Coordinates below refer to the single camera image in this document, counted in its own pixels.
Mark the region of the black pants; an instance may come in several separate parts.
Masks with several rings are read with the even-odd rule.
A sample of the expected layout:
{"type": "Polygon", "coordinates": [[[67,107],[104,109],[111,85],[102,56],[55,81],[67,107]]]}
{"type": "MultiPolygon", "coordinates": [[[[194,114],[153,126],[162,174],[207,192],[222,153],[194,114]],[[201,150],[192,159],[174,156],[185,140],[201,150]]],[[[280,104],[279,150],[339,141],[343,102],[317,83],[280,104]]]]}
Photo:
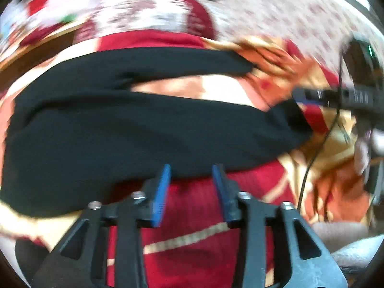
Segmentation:
{"type": "Polygon", "coordinates": [[[162,47],[101,51],[53,66],[15,97],[1,200],[27,216],[65,215],[166,164],[174,176],[194,178],[216,163],[248,170],[296,149],[312,128],[294,100],[261,111],[130,89],[191,75],[242,76],[252,67],[234,51],[162,47]]]}

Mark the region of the red orange cartoon blanket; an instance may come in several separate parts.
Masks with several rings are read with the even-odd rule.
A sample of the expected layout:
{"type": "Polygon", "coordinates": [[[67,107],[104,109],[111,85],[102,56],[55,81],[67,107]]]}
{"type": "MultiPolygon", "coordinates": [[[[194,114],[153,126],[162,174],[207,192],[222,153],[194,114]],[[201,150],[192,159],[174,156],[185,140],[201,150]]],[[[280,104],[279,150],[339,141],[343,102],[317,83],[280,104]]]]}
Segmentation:
{"type": "Polygon", "coordinates": [[[139,30],[22,75],[1,99],[1,234],[30,286],[348,287],[319,229],[368,224],[337,99],[351,60],[139,30]]]}

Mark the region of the floral pink bedsheet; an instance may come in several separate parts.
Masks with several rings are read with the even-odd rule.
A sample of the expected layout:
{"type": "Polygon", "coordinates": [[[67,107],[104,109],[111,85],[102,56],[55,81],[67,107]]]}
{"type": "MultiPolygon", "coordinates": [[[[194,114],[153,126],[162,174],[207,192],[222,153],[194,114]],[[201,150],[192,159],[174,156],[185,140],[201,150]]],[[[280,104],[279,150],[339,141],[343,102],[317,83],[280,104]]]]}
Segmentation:
{"type": "Polygon", "coordinates": [[[344,0],[215,0],[203,5],[219,40],[250,35],[289,39],[303,54],[336,71],[340,48],[358,33],[369,39],[383,60],[383,34],[344,0]]]}

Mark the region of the wooden side table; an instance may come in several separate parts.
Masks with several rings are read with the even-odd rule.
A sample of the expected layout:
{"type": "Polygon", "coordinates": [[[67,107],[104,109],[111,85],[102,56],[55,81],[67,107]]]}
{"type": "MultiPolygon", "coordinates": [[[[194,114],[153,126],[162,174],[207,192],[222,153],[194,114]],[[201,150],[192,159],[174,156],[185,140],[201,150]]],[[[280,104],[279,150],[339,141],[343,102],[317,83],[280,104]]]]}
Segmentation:
{"type": "Polygon", "coordinates": [[[76,31],[86,20],[80,18],[66,24],[36,44],[18,47],[10,56],[1,59],[1,92],[6,91],[15,80],[35,66],[70,47],[76,31]]]}

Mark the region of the floral white maroon pillow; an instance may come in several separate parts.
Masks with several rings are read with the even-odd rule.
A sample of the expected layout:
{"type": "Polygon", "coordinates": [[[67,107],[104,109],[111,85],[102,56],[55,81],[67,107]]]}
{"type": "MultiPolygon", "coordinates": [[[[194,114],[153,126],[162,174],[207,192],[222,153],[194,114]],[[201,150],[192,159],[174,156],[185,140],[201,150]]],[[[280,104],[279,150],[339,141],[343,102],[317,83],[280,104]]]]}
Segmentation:
{"type": "Polygon", "coordinates": [[[103,0],[80,26],[74,43],[154,29],[216,39],[214,21],[197,0],[103,0]]]}

